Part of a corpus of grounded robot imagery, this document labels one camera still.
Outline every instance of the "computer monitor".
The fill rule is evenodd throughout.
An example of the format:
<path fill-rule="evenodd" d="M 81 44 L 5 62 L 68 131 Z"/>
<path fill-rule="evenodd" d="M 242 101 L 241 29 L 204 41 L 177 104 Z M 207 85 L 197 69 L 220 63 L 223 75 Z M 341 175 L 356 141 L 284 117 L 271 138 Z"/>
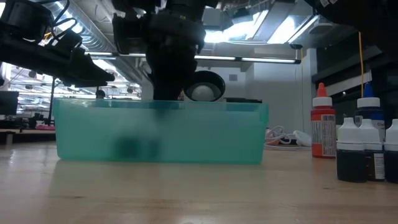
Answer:
<path fill-rule="evenodd" d="M 16 115 L 18 107 L 17 91 L 0 91 L 0 114 Z"/>

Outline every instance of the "paint bottle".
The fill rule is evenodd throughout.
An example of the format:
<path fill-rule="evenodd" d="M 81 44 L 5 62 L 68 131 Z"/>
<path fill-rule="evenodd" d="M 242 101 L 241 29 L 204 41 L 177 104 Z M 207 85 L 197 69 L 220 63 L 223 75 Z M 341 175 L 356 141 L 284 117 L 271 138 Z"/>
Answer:
<path fill-rule="evenodd" d="M 384 113 L 380 107 L 380 98 L 374 97 L 370 83 L 365 84 L 363 98 L 357 100 L 358 110 L 355 111 L 355 124 L 360 127 L 362 119 L 371 119 L 372 124 L 379 130 L 380 140 L 386 140 Z"/>
<path fill-rule="evenodd" d="M 359 127 L 366 155 L 366 175 L 370 181 L 384 182 L 384 153 L 377 130 L 371 119 L 363 119 Z"/>
<path fill-rule="evenodd" d="M 312 156 L 316 158 L 336 157 L 336 111 L 325 86 L 319 83 L 318 95 L 312 100 Z"/>
<path fill-rule="evenodd" d="M 387 129 L 384 149 L 386 180 L 398 184 L 398 119 L 393 119 L 392 126 Z"/>
<path fill-rule="evenodd" d="M 367 180 L 365 148 L 353 118 L 344 118 L 338 129 L 336 169 L 339 180 L 356 183 Z"/>

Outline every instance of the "teal plastic container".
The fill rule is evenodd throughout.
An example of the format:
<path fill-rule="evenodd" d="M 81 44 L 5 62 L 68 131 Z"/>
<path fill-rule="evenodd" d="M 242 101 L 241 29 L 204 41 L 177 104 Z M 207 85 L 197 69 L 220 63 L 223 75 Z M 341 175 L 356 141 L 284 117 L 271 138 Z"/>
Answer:
<path fill-rule="evenodd" d="M 55 99 L 61 159 L 260 164 L 266 104 Z"/>

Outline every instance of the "orange cap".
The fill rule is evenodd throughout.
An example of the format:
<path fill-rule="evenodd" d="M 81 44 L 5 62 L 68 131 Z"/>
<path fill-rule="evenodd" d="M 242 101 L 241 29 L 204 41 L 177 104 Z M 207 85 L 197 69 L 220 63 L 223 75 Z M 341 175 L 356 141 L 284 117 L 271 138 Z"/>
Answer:
<path fill-rule="evenodd" d="M 317 97 L 327 97 L 325 85 L 323 83 L 319 83 L 318 86 L 318 95 Z"/>

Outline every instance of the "orange bottle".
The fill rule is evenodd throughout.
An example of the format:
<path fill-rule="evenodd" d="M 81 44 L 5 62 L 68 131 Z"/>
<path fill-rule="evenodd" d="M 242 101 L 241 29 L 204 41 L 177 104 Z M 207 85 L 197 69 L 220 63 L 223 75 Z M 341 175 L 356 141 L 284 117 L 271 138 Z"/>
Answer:
<path fill-rule="evenodd" d="M 326 94 L 325 86 L 319 83 L 318 95 L 312 100 L 312 156 L 336 158 L 336 111 L 332 100 Z"/>

